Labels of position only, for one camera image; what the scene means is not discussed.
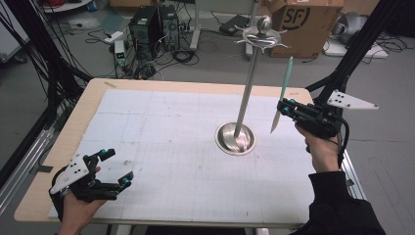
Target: desk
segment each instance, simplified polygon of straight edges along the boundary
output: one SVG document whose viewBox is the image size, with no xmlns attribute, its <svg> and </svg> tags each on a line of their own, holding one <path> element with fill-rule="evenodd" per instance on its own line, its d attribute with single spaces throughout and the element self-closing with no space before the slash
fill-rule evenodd
<svg viewBox="0 0 415 235">
<path fill-rule="evenodd" d="M 15 219 L 18 221 L 57 221 L 57 219 L 48 217 L 52 203 L 49 200 L 48 189 L 50 188 L 51 179 L 56 171 L 66 165 L 75 154 L 79 142 L 82 139 L 89 121 L 94 117 L 101 99 L 108 89 L 126 89 L 126 90 L 143 90 L 143 91 L 162 91 L 162 92 L 184 92 L 184 93 L 213 93 L 213 94 L 238 94 L 242 95 L 244 86 L 227 85 L 227 84 L 206 84 L 206 83 L 186 83 L 186 82 L 167 82 L 167 81 L 136 81 L 136 80 L 114 80 L 96 78 L 89 82 L 85 92 L 80 98 L 78 104 L 73 110 L 68 122 L 62 130 L 54 147 L 50 151 L 44 164 L 54 167 L 51 173 L 37 173 L 32 184 L 27 190 L 22 202 L 15 212 Z M 276 97 L 281 93 L 278 87 L 254 86 L 253 96 L 272 96 Z M 286 96 L 296 99 L 302 103 L 311 102 L 309 93 L 302 88 L 288 88 Z M 299 172 L 305 177 L 310 172 Z M 307 196 L 306 202 L 301 202 L 302 212 L 306 219 L 307 206 L 312 200 Z M 123 224 L 174 224 L 174 225 L 219 225 L 219 226 L 241 226 L 241 227 L 280 227 L 293 228 L 300 224 L 281 224 L 281 223 L 231 223 L 226 221 L 217 222 L 192 222 L 192 221 L 158 221 L 153 220 L 128 220 L 128 219 L 95 219 L 94 222 L 101 223 L 123 223 Z"/>
</svg>

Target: computer tower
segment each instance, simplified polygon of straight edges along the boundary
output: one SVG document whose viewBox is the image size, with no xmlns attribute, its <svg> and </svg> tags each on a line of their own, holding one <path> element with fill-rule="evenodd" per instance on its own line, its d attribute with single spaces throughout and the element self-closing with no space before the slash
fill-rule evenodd
<svg viewBox="0 0 415 235">
<path fill-rule="evenodd" d="M 153 60 L 156 57 L 156 43 L 162 38 L 158 8 L 139 7 L 128 26 L 137 59 Z"/>
<path fill-rule="evenodd" d="M 165 51 L 180 49 L 179 19 L 173 5 L 159 5 Z"/>
</svg>

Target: pole base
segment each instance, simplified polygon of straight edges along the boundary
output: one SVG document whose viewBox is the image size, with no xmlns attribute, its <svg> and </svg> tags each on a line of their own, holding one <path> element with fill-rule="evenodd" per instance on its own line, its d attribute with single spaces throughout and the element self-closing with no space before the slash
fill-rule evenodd
<svg viewBox="0 0 415 235">
<path fill-rule="evenodd" d="M 217 146 L 223 152 L 233 155 L 242 156 L 253 150 L 256 144 L 256 138 L 251 129 L 244 124 L 241 126 L 241 132 L 235 138 L 236 122 L 226 122 L 221 124 L 215 133 Z"/>
</svg>

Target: human hand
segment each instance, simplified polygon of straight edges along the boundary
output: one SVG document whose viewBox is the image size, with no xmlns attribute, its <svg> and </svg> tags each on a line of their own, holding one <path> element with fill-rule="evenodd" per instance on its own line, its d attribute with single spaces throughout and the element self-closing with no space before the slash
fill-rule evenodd
<svg viewBox="0 0 415 235">
<path fill-rule="evenodd" d="M 329 140 L 318 138 L 296 125 L 296 129 L 305 137 L 305 144 L 309 146 L 312 166 L 317 173 L 339 171 L 337 138 Z"/>
<path fill-rule="evenodd" d="M 77 200 L 69 190 L 64 198 L 64 217 L 59 235 L 78 235 L 80 231 L 91 221 L 95 212 L 107 200 L 95 200 L 87 203 Z"/>
</svg>

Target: black sleeve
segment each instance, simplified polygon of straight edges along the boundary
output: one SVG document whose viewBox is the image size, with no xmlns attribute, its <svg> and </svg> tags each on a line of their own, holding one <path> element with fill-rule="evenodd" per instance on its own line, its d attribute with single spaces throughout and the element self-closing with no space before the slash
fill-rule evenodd
<svg viewBox="0 0 415 235">
<path fill-rule="evenodd" d="M 385 235 L 370 203 L 353 199 L 342 171 L 310 174 L 309 221 L 292 235 Z"/>
</svg>

